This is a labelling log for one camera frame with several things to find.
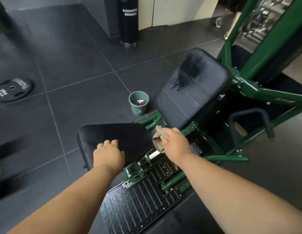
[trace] seat cushion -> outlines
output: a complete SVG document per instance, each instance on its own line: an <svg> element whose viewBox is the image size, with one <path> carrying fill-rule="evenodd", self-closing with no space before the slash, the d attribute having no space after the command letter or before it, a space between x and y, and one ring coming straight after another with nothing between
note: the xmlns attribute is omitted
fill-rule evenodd
<svg viewBox="0 0 302 234"><path fill-rule="evenodd" d="M140 160L153 148L149 131L139 123L83 126L77 134L77 141L88 171L93 168L94 150L107 139L119 141L119 149L125 153L125 166Z"/></svg>
<svg viewBox="0 0 302 234"><path fill-rule="evenodd" d="M203 117L227 90L229 72L202 49L192 49L156 98L157 109L170 127L182 128L197 113Z"/></svg>

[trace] black cylinder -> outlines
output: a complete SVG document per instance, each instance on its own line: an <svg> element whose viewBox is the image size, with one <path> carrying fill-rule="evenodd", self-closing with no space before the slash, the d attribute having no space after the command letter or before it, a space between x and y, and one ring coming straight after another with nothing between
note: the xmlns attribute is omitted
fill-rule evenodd
<svg viewBox="0 0 302 234"><path fill-rule="evenodd" d="M138 40L138 0L117 0L121 43L135 45Z"/></svg>

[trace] black handle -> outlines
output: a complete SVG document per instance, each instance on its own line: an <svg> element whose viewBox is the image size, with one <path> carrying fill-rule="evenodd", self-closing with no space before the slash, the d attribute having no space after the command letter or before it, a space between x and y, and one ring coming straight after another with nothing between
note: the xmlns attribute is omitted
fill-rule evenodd
<svg viewBox="0 0 302 234"><path fill-rule="evenodd" d="M266 128L266 133L267 133L268 137L269 138L274 137L274 132L273 132L273 129L272 129L272 126L271 126L270 117L269 117L268 113L265 110L263 110L261 108L252 108L252 109L232 113L229 116L229 128L231 130L234 146L239 151L241 150L241 147L240 147L240 143L239 143L238 132L236 131L236 129L234 127L234 122L235 122L234 119L238 116L252 114L252 113L260 113L261 114L261 116L263 118L263 121L264 121L264 126Z"/></svg>

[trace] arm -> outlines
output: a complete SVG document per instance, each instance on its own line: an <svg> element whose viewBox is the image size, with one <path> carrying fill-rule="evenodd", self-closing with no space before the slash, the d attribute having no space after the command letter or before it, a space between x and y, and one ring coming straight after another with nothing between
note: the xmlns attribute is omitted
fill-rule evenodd
<svg viewBox="0 0 302 234"><path fill-rule="evenodd" d="M88 233L115 176L125 164L117 140L106 140L94 151L94 168L8 234Z"/></svg>
<svg viewBox="0 0 302 234"><path fill-rule="evenodd" d="M192 154L181 132L164 129L166 155L186 174L192 187L226 234L302 233L302 212L269 191Z"/></svg>

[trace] cabinet door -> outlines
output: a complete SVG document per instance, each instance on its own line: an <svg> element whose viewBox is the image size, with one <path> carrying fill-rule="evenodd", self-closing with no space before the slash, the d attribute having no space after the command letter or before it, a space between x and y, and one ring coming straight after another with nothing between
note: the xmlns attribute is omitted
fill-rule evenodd
<svg viewBox="0 0 302 234"><path fill-rule="evenodd" d="M154 0L153 25L211 18L218 0Z"/></svg>
<svg viewBox="0 0 302 234"><path fill-rule="evenodd" d="M138 27L139 30L152 26L154 0L139 0Z"/></svg>

